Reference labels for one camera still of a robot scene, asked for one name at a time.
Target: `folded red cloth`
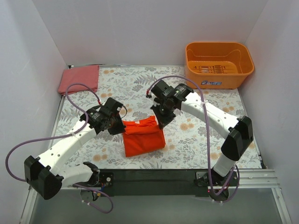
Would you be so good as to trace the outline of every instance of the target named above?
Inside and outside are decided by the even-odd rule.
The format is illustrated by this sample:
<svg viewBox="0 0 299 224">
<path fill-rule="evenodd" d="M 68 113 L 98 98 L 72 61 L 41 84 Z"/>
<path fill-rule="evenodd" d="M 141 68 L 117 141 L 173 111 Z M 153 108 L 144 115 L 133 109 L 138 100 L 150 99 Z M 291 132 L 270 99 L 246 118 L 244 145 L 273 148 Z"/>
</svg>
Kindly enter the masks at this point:
<svg viewBox="0 0 299 224">
<path fill-rule="evenodd" d="M 64 70 L 58 92 L 65 95 L 66 88 L 72 83 L 83 83 L 89 86 L 94 92 L 98 89 L 99 66 L 90 65 L 79 68 Z M 85 86 L 74 85 L 69 89 L 69 94 L 87 90 Z"/>
<path fill-rule="evenodd" d="M 126 132 L 123 133 L 126 157 L 150 153 L 165 147 L 163 130 L 159 128 L 155 116 L 134 121 L 123 121 Z"/>
</svg>

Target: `white panel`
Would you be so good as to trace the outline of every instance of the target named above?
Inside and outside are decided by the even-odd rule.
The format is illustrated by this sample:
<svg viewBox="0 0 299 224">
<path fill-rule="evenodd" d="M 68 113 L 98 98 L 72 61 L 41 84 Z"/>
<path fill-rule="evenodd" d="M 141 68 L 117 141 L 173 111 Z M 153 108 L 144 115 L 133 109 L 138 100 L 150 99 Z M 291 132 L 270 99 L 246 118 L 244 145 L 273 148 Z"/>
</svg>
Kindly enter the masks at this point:
<svg viewBox="0 0 299 224">
<path fill-rule="evenodd" d="M 183 64 L 193 41 L 245 42 L 267 0 L 33 0 L 67 64 Z"/>
<path fill-rule="evenodd" d="M 256 66 L 241 94 L 263 159 L 274 168 L 299 223 L 299 2 L 270 0 L 246 44 Z"/>
<path fill-rule="evenodd" d="M 0 24 L 0 223 L 17 224 L 28 185 L 8 175 L 4 159 L 18 143 L 50 135 L 66 65 L 31 0 L 0 0 Z M 11 156 L 12 171 L 24 177 L 24 160 L 47 145 L 21 147 Z"/>
</svg>

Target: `folded pink towel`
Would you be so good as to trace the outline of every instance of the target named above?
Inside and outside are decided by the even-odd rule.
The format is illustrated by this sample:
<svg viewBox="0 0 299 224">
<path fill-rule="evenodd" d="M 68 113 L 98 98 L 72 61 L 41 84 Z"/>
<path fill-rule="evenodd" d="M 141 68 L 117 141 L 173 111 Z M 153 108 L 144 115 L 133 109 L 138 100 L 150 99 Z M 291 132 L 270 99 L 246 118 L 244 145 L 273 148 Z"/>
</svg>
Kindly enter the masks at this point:
<svg viewBox="0 0 299 224">
<path fill-rule="evenodd" d="M 58 92 L 65 95 L 66 88 L 72 83 L 84 83 L 89 86 L 94 92 L 98 89 L 99 81 L 99 66 L 90 65 L 79 68 L 72 68 L 64 70 Z M 74 85 L 69 89 L 69 94 L 87 90 L 82 85 Z"/>
</svg>

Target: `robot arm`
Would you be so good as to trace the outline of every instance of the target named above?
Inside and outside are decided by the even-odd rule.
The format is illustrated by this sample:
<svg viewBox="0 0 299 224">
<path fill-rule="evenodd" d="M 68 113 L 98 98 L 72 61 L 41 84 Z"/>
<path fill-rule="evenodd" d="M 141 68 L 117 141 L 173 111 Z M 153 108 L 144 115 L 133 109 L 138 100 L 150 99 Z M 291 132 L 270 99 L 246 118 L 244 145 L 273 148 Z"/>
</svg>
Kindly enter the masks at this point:
<svg viewBox="0 0 299 224">
<path fill-rule="evenodd" d="M 68 132 L 72 136 L 60 140 L 37 158 L 29 156 L 25 160 L 26 182 L 44 199 L 52 198 L 62 187 L 74 183 L 86 182 L 89 186 L 95 185 L 99 181 L 99 169 L 95 165 L 84 162 L 72 168 L 62 168 L 62 166 L 99 132 L 106 129 L 113 135 L 124 132 L 125 126 L 119 115 L 122 107 L 123 104 L 120 102 L 108 98 L 104 105 L 89 109 L 88 124 L 82 131 L 74 134 L 84 125 L 86 121 L 84 114 Z"/>
<path fill-rule="evenodd" d="M 164 128 L 175 118 L 173 113 L 175 109 L 185 111 L 205 121 L 201 98 L 189 86 L 179 84 L 173 88 L 161 80 L 151 91 L 155 95 L 154 101 L 158 103 L 151 109 L 157 117 L 160 128 Z M 246 116 L 240 119 L 210 103 L 205 102 L 205 104 L 209 125 L 225 139 L 221 147 L 222 154 L 212 169 L 218 179 L 223 179 L 253 141 L 252 123 Z"/>
</svg>

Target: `leaf pattern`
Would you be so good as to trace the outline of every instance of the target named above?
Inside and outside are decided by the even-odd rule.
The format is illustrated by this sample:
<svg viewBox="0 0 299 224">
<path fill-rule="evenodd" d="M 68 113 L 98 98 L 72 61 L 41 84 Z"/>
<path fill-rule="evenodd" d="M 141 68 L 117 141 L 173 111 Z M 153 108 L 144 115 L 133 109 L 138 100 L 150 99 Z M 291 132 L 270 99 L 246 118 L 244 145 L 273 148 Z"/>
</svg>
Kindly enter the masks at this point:
<svg viewBox="0 0 299 224">
<path fill-rule="evenodd" d="M 152 100 L 145 98 L 149 86 L 163 76 L 184 76 L 184 67 L 116 67 L 100 68 L 99 89 L 101 101 L 108 97 L 126 105 L 128 113 L 124 120 L 138 121 L 154 115 L 150 109 Z M 180 78 L 168 78 L 167 84 L 176 86 L 184 83 Z M 203 90 L 205 99 L 216 107 L 235 116 L 242 116 L 244 108 L 238 90 Z M 96 106 L 94 95 L 87 91 L 71 95 L 71 99 L 82 109 Z M 55 135 L 69 132 L 78 121 L 81 111 L 74 108 L 65 99 L 60 113 Z M 126 158 L 122 135 L 110 135 L 100 132 L 94 139 L 84 144 L 65 163 L 72 167 L 85 161 L 90 161 L 99 168 L 126 169 L 173 169 L 173 168 L 207 168 L 206 126 L 193 115 L 175 110 L 176 118 L 164 128 L 166 146 L 164 149 L 139 156 Z M 221 153 L 224 139 L 210 128 L 211 165 L 217 161 Z M 255 147 L 245 151 L 238 161 L 242 168 L 261 168 Z"/>
</svg>

